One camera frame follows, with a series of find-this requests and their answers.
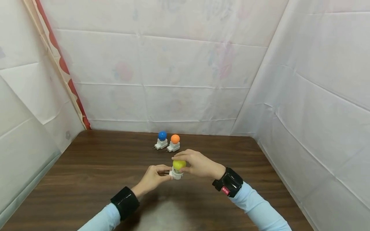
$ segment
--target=right hand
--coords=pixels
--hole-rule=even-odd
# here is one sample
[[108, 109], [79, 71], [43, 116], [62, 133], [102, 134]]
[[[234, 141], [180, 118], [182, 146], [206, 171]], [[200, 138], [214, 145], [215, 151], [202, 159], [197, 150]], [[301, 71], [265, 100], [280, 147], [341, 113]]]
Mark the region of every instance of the right hand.
[[216, 163], [200, 152], [191, 149], [177, 153], [172, 159], [183, 160], [191, 164], [190, 167], [180, 169], [181, 173], [190, 173], [199, 177], [211, 177], [219, 180], [226, 171], [226, 168], [222, 164]]

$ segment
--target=hand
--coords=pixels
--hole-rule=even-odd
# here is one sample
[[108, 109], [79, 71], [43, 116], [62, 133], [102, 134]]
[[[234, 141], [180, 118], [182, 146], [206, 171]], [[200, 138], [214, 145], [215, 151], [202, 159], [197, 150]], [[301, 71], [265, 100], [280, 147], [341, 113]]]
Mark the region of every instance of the hand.
[[224, 175], [226, 168], [219, 163], [216, 163], [200, 152], [187, 149], [177, 153], [173, 160], [184, 160], [191, 164], [191, 167], [183, 167], [180, 169], [181, 173], [190, 173], [199, 177], [211, 177], [219, 180]]
[[134, 186], [131, 191], [136, 197], [143, 196], [153, 189], [157, 188], [161, 183], [172, 180], [172, 176], [160, 176], [159, 173], [164, 173], [165, 171], [170, 171], [172, 168], [164, 164], [161, 165], [151, 165], [149, 166], [147, 172], [144, 174], [140, 182]]

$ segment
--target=light blue sleeve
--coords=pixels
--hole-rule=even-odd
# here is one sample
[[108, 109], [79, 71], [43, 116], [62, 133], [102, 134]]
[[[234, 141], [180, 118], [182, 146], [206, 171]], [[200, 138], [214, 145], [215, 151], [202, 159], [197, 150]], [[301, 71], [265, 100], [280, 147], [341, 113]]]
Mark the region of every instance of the light blue sleeve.
[[230, 200], [249, 216], [260, 231], [292, 231], [288, 222], [256, 190], [243, 182], [242, 188]]
[[112, 203], [105, 206], [78, 231], [112, 231], [120, 224], [120, 213]]

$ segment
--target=brown table surface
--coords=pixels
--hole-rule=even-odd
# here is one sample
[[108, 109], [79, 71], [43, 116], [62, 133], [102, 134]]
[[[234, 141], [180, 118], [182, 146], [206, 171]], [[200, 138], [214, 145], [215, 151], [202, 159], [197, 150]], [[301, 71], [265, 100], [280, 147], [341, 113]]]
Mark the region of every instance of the brown table surface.
[[[312, 230], [256, 142], [249, 137], [180, 135], [194, 149], [231, 167], [288, 221]], [[150, 165], [172, 166], [174, 153], [153, 150], [155, 133], [81, 132], [3, 227], [3, 231], [79, 229]], [[116, 230], [257, 230], [247, 215], [212, 186], [184, 174], [141, 199]]]

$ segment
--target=white fabric wall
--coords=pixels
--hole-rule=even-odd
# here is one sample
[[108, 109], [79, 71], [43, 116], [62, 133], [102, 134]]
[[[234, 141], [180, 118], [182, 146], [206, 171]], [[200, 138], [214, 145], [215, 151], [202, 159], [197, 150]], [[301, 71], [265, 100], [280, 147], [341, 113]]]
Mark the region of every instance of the white fabric wall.
[[288, 0], [41, 0], [93, 129], [229, 135]]
[[317, 230], [370, 227], [369, 11], [290, 0], [232, 131], [258, 141]]
[[60, 155], [45, 127], [0, 76], [0, 228]]
[[63, 152], [84, 128], [21, 0], [0, 2], [0, 75]]
[[0, 29], [1, 228], [83, 126], [20, 0]]

